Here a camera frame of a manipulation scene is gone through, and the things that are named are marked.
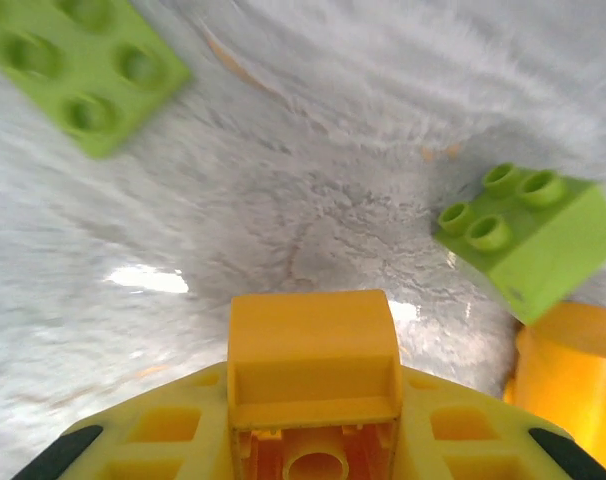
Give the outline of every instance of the round hole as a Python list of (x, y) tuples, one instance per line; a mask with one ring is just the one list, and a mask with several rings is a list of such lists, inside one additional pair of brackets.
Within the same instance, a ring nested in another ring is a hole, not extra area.
[(503, 163), (483, 177), (483, 186), (490, 196), (501, 198), (511, 194), (520, 177), (520, 171), (511, 163)]
[(469, 226), (465, 239), (480, 252), (500, 250), (509, 244), (510, 228), (500, 215), (487, 215)]
[(554, 180), (554, 173), (550, 171), (539, 172), (532, 175), (525, 182), (523, 182), (523, 193), (538, 192), (542, 188), (545, 188), (550, 182)]
[(106, 100), (82, 96), (69, 100), (65, 106), (69, 129), (79, 135), (106, 133), (114, 126), (114, 110)]
[(532, 208), (544, 208), (561, 200), (566, 192), (565, 180), (552, 170), (527, 177), (519, 186), (519, 198)]
[(502, 178), (505, 178), (505, 176), (508, 175), (512, 170), (514, 170), (514, 165), (512, 165), (511, 163), (504, 163), (503, 165), (499, 165), (486, 175), (485, 182), (498, 182)]
[(55, 5), (66, 17), (88, 32), (101, 32), (109, 25), (108, 0), (55, 0)]
[(439, 215), (438, 224), (453, 236), (461, 235), (474, 219), (472, 208), (467, 203), (455, 203)]
[(333, 455), (311, 453), (297, 458), (289, 469), (289, 480), (342, 480), (343, 464)]
[(59, 71), (58, 50), (40, 37), (10, 36), (5, 41), (3, 55), (8, 67), (26, 75), (53, 78)]
[(123, 47), (116, 55), (116, 70), (139, 88), (153, 88), (163, 79), (163, 65), (152, 54), (134, 46)]
[(474, 239), (483, 238), (496, 230), (498, 226), (499, 220), (496, 217), (484, 218), (470, 228), (469, 237)]
[(443, 212), (443, 214), (441, 215), (441, 220), (444, 222), (451, 222), (452, 220), (456, 220), (463, 214), (466, 207), (467, 205), (464, 203), (456, 203), (452, 205), (450, 208)]

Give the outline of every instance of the orange cylinder piece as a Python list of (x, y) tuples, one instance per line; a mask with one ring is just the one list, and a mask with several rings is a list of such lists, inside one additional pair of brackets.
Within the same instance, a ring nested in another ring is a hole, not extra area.
[(562, 303), (517, 337), (505, 400), (549, 420), (606, 468), (606, 309)]

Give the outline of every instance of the toy block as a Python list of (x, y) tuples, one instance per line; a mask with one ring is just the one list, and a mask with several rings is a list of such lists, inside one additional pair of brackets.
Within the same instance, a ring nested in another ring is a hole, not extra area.
[(517, 350), (505, 401), (560, 425), (606, 468), (606, 309), (561, 303), (520, 331)]
[(435, 238), (531, 325), (606, 262), (606, 195), (594, 182), (509, 163), (483, 187), (441, 213)]
[(126, 0), (0, 0), (0, 70), (92, 157), (190, 76)]
[(236, 298), (227, 364), (77, 423), (14, 480), (606, 480), (561, 428), (402, 367), (384, 303)]
[[(401, 399), (398, 343), (383, 292), (232, 300), (228, 402), (238, 480), (274, 468), (295, 480), (299, 470), (320, 468), (297, 460), (309, 445), (323, 445), (323, 468), (337, 472), (369, 445), (368, 468), (386, 478)], [(332, 453), (346, 441), (348, 450)]]

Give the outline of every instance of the white fluffy rug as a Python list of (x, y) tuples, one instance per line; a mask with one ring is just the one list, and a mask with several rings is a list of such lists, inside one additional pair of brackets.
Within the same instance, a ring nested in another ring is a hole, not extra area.
[(606, 185), (606, 0), (135, 3), (198, 82), (111, 160), (0, 75), (0, 479), (223, 359), (247, 292), (383, 288), (406, 364), (498, 395), (513, 321), (431, 225), (502, 161)]

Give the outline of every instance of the black plastic edge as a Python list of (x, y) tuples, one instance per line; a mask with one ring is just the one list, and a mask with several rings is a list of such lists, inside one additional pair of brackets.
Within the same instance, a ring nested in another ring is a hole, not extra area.
[(60, 436), (12, 480), (57, 480), (102, 432), (103, 427), (90, 425)]
[(606, 480), (605, 468), (573, 440), (544, 428), (529, 434), (572, 480)]

